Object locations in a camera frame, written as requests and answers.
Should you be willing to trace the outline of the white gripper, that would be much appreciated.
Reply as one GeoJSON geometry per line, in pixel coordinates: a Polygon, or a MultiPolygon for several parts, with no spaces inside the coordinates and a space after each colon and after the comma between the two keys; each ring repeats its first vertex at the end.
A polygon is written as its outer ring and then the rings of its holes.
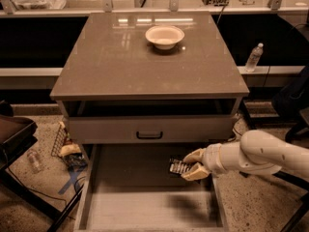
{"type": "Polygon", "coordinates": [[[185,163],[195,163],[182,178],[187,181],[197,181],[207,178],[210,173],[225,174],[232,169],[233,144],[211,144],[206,149],[199,148],[183,158],[185,163]]]}

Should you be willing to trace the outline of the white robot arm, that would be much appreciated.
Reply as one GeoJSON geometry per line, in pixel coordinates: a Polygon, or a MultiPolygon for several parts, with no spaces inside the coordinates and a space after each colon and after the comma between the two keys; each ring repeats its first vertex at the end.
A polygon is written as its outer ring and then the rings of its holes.
{"type": "Polygon", "coordinates": [[[187,181],[233,170],[253,175],[271,175],[282,167],[309,178],[309,150],[262,130],[249,130],[237,142],[199,148],[185,156],[183,162],[192,165],[181,174],[187,181]]]}

